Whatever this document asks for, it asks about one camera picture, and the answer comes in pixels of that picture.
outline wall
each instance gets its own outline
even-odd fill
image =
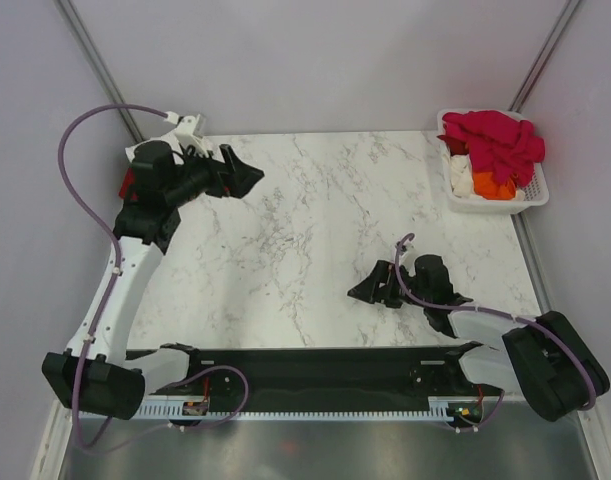
[[[565,3],[72,1],[126,100],[200,111],[211,134],[436,128],[442,108],[507,108]]]
[[[50,0],[0,0],[0,480],[27,478],[54,399],[40,366],[95,291],[108,242],[68,196],[62,131],[107,103]],[[72,180],[112,217],[129,139],[115,114],[75,133]]]
[[[585,2],[523,113],[548,148],[528,214],[547,287],[611,377],[611,0]]]

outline red cloth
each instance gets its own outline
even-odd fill
[[[445,135],[465,142],[474,172],[494,172],[504,185],[514,179],[526,187],[534,176],[534,163],[545,158],[545,142],[534,135],[534,124],[520,122],[494,110],[446,113]]]

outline table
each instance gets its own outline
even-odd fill
[[[129,348],[416,346],[459,343],[420,308],[346,296],[395,243],[441,255],[455,289],[537,313],[509,216],[447,209],[435,133],[213,137],[265,171],[243,200],[201,196],[144,294]]]

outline white basket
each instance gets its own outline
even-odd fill
[[[445,133],[443,126],[443,115],[449,112],[467,113],[478,112],[473,108],[448,108],[438,112],[438,130],[439,134]],[[525,117],[515,112],[504,112],[498,110],[505,115],[512,117],[515,120],[525,120]],[[524,187],[525,200],[485,200],[478,198],[459,198],[452,191],[449,169],[449,150],[445,142],[440,142],[441,162],[443,163],[443,177],[445,178],[445,192],[447,193],[447,204],[453,212],[462,213],[502,213],[505,215],[513,215],[520,213],[529,207],[538,207],[545,205],[549,200],[549,190],[545,183],[543,168],[539,163],[534,165],[534,177],[527,187]]]

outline orange cloth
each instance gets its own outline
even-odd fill
[[[494,172],[474,172],[474,193],[487,200],[513,200],[516,196],[516,184],[509,178],[503,185],[494,181]]]

